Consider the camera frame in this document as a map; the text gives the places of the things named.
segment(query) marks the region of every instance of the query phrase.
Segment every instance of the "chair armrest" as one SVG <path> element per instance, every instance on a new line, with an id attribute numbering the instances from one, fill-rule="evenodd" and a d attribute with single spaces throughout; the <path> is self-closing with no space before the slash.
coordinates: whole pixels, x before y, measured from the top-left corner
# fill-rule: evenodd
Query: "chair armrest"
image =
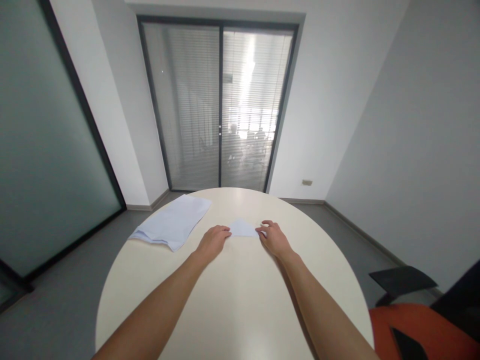
<path id="1" fill-rule="evenodd" d="M 388 305 L 400 295 L 438 286 L 429 276 L 413 266 L 395 267 L 388 270 L 371 272 L 369 275 L 386 291 L 382 305 Z"/>

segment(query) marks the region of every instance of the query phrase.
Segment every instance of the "chair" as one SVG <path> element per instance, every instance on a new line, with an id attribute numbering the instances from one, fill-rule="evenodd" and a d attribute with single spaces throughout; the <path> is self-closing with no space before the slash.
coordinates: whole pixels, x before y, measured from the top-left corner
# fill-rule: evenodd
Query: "chair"
<path id="1" fill-rule="evenodd" d="M 416 268 L 369 275 L 386 291 L 369 311 L 381 360 L 480 359 L 480 260 L 430 307 L 391 304 L 401 295 L 437 286 Z"/>

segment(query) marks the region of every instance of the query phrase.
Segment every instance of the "table top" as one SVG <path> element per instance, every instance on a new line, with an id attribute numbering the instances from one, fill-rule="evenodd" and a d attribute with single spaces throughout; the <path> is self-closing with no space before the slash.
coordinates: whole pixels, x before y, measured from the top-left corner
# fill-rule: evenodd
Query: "table top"
<path id="1" fill-rule="evenodd" d="M 177 252 L 132 239 L 118 253 L 98 306 L 97 350 L 197 248 L 209 228 L 228 226 L 238 218 L 255 227 L 262 220 L 277 222 L 293 250 L 373 347 L 372 324 L 357 278 L 337 245 L 312 219 L 279 198 L 243 188 L 190 195 L 212 204 Z M 227 239 L 200 276 L 160 358 L 313 359 L 284 279 L 258 237 Z"/>

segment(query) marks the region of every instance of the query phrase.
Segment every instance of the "floor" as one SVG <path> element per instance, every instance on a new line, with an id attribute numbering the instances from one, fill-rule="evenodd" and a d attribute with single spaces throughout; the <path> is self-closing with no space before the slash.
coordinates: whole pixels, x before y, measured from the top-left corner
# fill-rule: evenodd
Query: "floor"
<path id="1" fill-rule="evenodd" d="M 158 207 L 176 199 L 172 192 Z M 369 308 L 383 295 L 369 272 L 395 266 L 375 247 L 322 205 L 295 204 L 342 250 L 360 283 Z M 89 359 L 95 352 L 95 324 L 102 288 L 127 237 L 148 211 L 125 211 L 34 283 L 35 291 L 0 315 L 2 359 Z M 429 305 L 419 292 L 399 299 Z"/>

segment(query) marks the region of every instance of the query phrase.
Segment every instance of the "paper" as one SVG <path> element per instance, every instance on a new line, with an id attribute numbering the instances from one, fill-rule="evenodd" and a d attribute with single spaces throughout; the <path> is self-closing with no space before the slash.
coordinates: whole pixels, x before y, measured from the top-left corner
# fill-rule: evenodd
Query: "paper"
<path id="1" fill-rule="evenodd" d="M 255 228 L 245 220 L 239 218 L 230 224 L 231 235 L 234 236 L 248 236 L 258 238 L 259 234 Z"/>
<path id="2" fill-rule="evenodd" d="M 176 252 L 185 244 L 193 228 L 204 217 L 211 204 L 208 199 L 182 195 L 172 201 L 167 208 L 145 220 L 129 239 L 165 244 Z"/>

